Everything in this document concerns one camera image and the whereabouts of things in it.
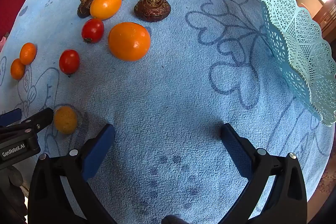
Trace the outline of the grey gloved left hand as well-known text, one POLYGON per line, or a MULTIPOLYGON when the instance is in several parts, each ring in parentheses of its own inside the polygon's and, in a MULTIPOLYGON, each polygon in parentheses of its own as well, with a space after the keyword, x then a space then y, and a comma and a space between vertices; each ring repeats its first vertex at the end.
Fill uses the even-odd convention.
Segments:
POLYGON ((12 165, 1 170, 1 223, 26 223, 23 177, 12 165))

